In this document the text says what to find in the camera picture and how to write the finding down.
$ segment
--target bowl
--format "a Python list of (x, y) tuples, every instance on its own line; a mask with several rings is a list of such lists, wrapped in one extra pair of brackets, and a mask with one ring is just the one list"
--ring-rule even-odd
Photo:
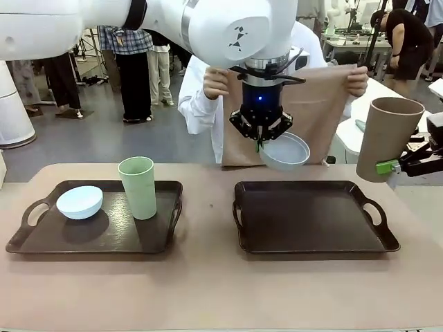
[(260, 147), (260, 158), (263, 163), (282, 172), (293, 171), (304, 165), (311, 156), (308, 144), (292, 133), (284, 133), (276, 140), (272, 140)]
[(91, 218), (100, 211), (103, 204), (103, 191), (93, 186), (77, 187), (65, 192), (57, 200), (57, 209), (74, 220)]

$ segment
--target black clothing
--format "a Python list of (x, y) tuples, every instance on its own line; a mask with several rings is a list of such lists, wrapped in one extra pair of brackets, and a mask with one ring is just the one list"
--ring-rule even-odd
[(439, 24), (435, 26), (435, 34), (434, 34), (434, 48), (437, 48), (440, 45), (440, 42), (443, 38), (443, 24)]
[(401, 51), (399, 68), (388, 67), (386, 73), (393, 74), (396, 80), (415, 80), (420, 68), (429, 60), (433, 52), (433, 45), (421, 45)]
[(145, 29), (147, 33), (151, 35), (152, 43), (154, 46), (167, 46), (169, 44), (169, 39), (161, 35), (160, 33)]
[(42, 62), (57, 106), (69, 104), (72, 109), (81, 109), (69, 53), (43, 59)]
[(186, 68), (191, 60), (192, 54), (173, 42), (170, 42), (170, 45), (172, 54), (176, 55), (181, 62), (181, 66)]
[[(408, 0), (392, 0), (392, 9), (404, 9)], [(429, 3), (426, 0), (415, 0), (412, 13), (423, 23), (426, 21), (429, 12)]]
[(151, 116), (150, 69), (147, 53), (116, 54), (122, 82), (122, 100), (126, 120), (146, 120)]
[(404, 9), (393, 10), (386, 22), (386, 35), (393, 46), (393, 30), (404, 25), (404, 41), (400, 52), (399, 68), (388, 68), (396, 80), (415, 80), (420, 68), (428, 61), (433, 52), (433, 37), (428, 28), (410, 12)]
[(391, 46), (393, 46), (393, 30), (399, 24), (404, 25), (404, 42), (403, 49), (401, 50), (402, 52), (403, 50), (411, 47), (433, 44), (433, 37), (431, 33), (419, 18), (415, 17), (407, 10), (396, 9), (389, 14), (388, 21), (386, 23), (386, 35)]

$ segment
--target table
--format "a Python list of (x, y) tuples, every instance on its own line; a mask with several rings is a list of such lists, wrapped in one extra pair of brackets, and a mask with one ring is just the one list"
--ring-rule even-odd
[[(159, 257), (0, 252), (0, 327), (40, 331), (153, 329), (399, 329), (443, 326), (443, 251), (386, 184), (352, 165), (222, 171), (156, 165), (183, 183), (176, 243)], [(44, 168), (3, 211), (3, 244), (24, 210), (66, 179), (117, 179), (117, 165)], [(383, 206), (402, 245), (380, 259), (269, 261), (244, 254), (232, 216), (239, 181), (354, 181)]]
[(438, 98), (443, 99), (443, 78), (438, 79), (429, 86), (429, 90)]
[[(398, 93), (370, 78), (366, 93), (352, 103), (351, 118), (342, 122), (337, 128), (336, 137), (343, 144), (346, 152), (354, 157), (360, 154), (361, 145), (363, 144), (363, 132), (355, 125), (355, 120), (365, 122), (368, 118), (371, 102), (382, 97), (402, 98)], [(430, 115), (430, 112), (424, 112), (419, 122), (419, 130), (421, 132), (428, 131), (426, 119)]]
[[(352, 40), (346, 41), (346, 45), (340, 45), (340, 41), (338, 39), (325, 40), (323, 44), (323, 57), (334, 59), (337, 53), (344, 52), (354, 52), (360, 55), (364, 55), (367, 53), (370, 47), (370, 40), (365, 39), (361, 40), (359, 45), (353, 45)], [(376, 62), (375, 65), (375, 77), (378, 81), (382, 81), (384, 76), (383, 65), (387, 62), (391, 53), (391, 46), (385, 40), (380, 40), (375, 43), (374, 52), (372, 54), (372, 63)]]
[[(346, 45), (340, 45), (339, 39), (325, 40), (323, 44), (323, 56), (327, 57), (332, 52), (331, 58), (334, 59), (336, 53), (352, 51), (355, 53), (366, 53), (370, 46), (369, 39), (362, 39), (359, 45), (352, 44), (352, 40), (347, 40)], [(391, 46), (387, 41), (377, 41), (375, 43), (374, 54), (389, 53)]]

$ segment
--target tray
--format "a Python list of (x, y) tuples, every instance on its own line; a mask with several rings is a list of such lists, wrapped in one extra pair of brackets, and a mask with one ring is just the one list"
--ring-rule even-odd
[[(379, 225), (367, 204), (379, 211)], [(240, 246), (252, 254), (400, 249), (381, 206), (348, 181), (238, 183), (233, 212)]]
[[(103, 190), (102, 209), (93, 217), (75, 221), (55, 206), (65, 192), (83, 185)], [(121, 181), (65, 181), (48, 197), (32, 204), (6, 251), (31, 253), (141, 253), (158, 254), (172, 243), (181, 213), (183, 186), (173, 181), (156, 181), (157, 214), (147, 221), (134, 220)], [(30, 213), (39, 205), (49, 210), (37, 225), (28, 224)]]

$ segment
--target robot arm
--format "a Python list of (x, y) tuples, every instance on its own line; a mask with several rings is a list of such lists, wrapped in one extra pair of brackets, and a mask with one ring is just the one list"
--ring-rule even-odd
[[(85, 27), (154, 30), (205, 63), (236, 68), (242, 74), (244, 105), (232, 123), (245, 137), (262, 142), (277, 138), (292, 125), (283, 113), (281, 92), (293, 60), (296, 68), (307, 65), (306, 54), (293, 50), (291, 55), (297, 4), (297, 0), (0, 0), (0, 59), (60, 55), (77, 43)], [(270, 129), (279, 120), (284, 126)]]
[(346, 14), (350, 13), (351, 11), (355, 10), (355, 0), (346, 0), (345, 4), (345, 12)]
[(340, 10), (338, 9), (338, 0), (331, 1), (331, 9), (327, 11), (327, 18), (329, 26), (327, 27), (327, 35), (335, 34), (336, 17), (340, 16)]
[(39, 59), (97, 25), (155, 30), (211, 66), (276, 58), (291, 49), (295, 0), (1, 0), (0, 59)]

